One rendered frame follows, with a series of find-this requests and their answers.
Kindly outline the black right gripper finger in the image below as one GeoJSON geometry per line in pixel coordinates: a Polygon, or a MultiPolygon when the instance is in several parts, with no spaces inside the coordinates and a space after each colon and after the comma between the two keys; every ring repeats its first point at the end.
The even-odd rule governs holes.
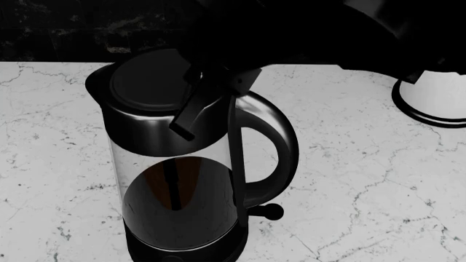
{"type": "Polygon", "coordinates": [[[186,141],[195,139],[196,132],[192,127],[205,108],[219,100],[216,80],[213,72],[202,74],[200,80],[192,85],[192,91],[187,100],[169,124],[169,128],[186,141]]]}
{"type": "Polygon", "coordinates": [[[246,95],[256,82],[262,69],[257,68],[250,71],[243,71],[232,79],[232,89],[235,95],[246,95]]]}

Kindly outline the white appliance with black base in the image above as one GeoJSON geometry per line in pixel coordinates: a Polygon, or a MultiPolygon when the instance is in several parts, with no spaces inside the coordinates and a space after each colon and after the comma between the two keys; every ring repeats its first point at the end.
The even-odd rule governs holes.
{"type": "Polygon", "coordinates": [[[466,75],[424,71],[415,84],[397,80],[392,101],[405,115],[440,128],[466,128],[466,75]]]}

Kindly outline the glass electric kettle black lid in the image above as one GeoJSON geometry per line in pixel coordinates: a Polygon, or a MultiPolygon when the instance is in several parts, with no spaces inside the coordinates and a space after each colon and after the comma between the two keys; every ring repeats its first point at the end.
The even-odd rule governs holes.
{"type": "Polygon", "coordinates": [[[299,146],[287,117],[254,92],[209,95],[189,113],[189,67],[175,49],[156,49],[85,82],[103,113],[133,262],[236,262],[249,217],[281,219],[272,200],[296,174],[299,146]],[[277,150],[274,172],[254,183],[245,180],[242,128],[277,150]]]}

